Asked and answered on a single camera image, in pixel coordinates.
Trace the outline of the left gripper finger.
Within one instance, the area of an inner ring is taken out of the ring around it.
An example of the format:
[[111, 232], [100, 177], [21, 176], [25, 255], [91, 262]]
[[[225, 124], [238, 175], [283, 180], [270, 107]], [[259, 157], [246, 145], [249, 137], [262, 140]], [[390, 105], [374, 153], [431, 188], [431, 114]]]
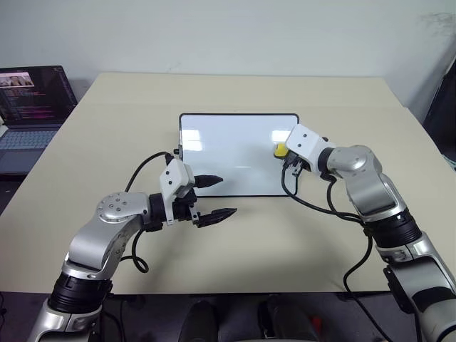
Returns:
[[215, 184], [222, 182], [223, 179], [216, 175], [197, 175], [195, 176], [194, 187], [198, 189], [211, 187]]
[[203, 214], [198, 217], [197, 227], [203, 228], [213, 224], [218, 224], [231, 217], [236, 212], [237, 208], [222, 208], [213, 210], [209, 214]]

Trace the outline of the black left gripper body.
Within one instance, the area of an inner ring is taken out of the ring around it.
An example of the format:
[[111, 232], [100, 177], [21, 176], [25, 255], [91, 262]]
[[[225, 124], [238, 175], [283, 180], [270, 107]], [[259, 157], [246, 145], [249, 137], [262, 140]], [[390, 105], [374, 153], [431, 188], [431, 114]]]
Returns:
[[196, 210], [197, 196], [194, 190], [190, 190], [184, 197], [176, 197], [172, 203], [174, 220], [191, 221], [194, 225], [199, 222], [199, 214]]

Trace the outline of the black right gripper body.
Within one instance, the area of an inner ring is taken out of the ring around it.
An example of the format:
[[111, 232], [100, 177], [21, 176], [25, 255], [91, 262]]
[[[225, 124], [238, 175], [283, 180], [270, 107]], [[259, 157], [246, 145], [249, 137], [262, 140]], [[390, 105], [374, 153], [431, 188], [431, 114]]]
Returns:
[[299, 178], [303, 171], [310, 172], [310, 164], [305, 161], [302, 157], [297, 155], [295, 152], [288, 151], [283, 161], [283, 170], [291, 170], [291, 175], [295, 178]]

